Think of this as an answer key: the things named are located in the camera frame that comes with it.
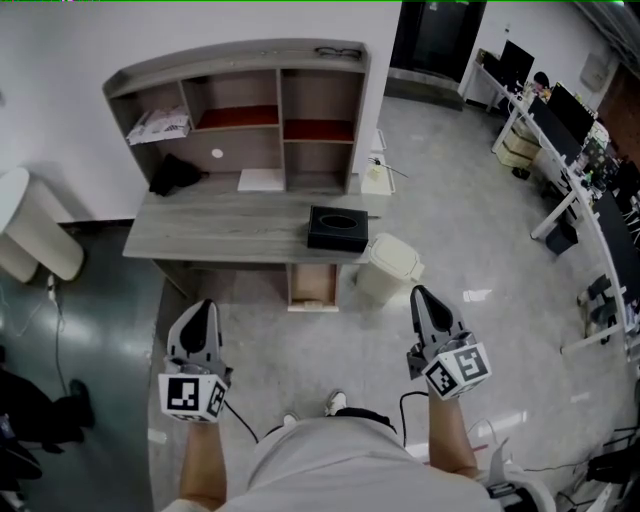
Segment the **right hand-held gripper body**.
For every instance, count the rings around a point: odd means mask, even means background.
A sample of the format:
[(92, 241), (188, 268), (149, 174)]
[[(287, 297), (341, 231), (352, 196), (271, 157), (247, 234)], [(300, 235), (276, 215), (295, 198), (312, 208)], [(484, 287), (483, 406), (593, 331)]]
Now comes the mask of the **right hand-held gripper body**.
[(423, 377), (441, 400), (457, 398), (476, 388), (492, 375), (483, 343), (471, 331), (462, 331), (435, 351), (421, 343), (407, 353), (412, 380)]

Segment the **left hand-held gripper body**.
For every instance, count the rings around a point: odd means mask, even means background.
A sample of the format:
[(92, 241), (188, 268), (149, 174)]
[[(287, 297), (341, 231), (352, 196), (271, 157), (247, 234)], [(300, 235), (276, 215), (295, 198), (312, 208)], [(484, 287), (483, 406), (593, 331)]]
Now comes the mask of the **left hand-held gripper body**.
[(163, 414), (183, 422), (219, 422), (233, 369), (224, 362), (166, 359), (158, 375)]

